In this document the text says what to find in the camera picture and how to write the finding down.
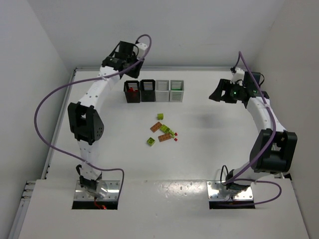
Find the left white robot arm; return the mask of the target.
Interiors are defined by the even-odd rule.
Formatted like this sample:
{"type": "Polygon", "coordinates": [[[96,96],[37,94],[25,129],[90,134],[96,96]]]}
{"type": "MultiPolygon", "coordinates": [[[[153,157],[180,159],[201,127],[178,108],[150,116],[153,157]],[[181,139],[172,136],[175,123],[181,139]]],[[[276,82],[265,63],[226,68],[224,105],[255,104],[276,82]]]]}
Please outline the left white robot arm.
{"type": "Polygon", "coordinates": [[[104,132],[100,110],[112,88],[123,75],[137,78],[143,65],[148,46],[141,42],[120,41],[101,64],[98,80],[95,80],[85,95],[68,106],[71,132],[74,134],[84,162],[77,166],[80,185],[93,197],[100,197],[106,191],[102,171],[92,165],[98,161],[99,139],[104,132]]]}

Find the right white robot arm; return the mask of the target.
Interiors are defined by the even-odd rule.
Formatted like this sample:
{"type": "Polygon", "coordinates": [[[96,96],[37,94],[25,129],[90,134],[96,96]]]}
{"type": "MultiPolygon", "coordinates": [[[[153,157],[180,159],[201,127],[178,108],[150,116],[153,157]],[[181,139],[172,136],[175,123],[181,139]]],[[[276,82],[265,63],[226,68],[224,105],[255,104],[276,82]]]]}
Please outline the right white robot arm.
{"type": "Polygon", "coordinates": [[[277,119],[267,92],[260,89],[262,74],[238,69],[231,80],[220,79],[210,100],[235,104],[241,102],[251,114],[259,132],[249,161],[227,173],[224,186],[231,191],[245,191],[253,181],[290,170],[298,137],[277,119]]]}

